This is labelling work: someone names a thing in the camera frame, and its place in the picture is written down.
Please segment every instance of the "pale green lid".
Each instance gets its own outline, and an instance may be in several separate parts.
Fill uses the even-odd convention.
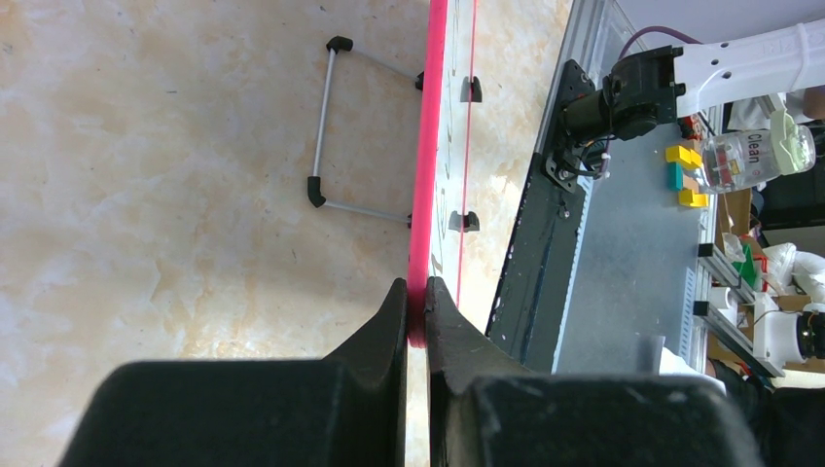
[[[782,175],[804,172],[816,163],[813,135],[797,125],[785,109],[771,114],[771,146]]]

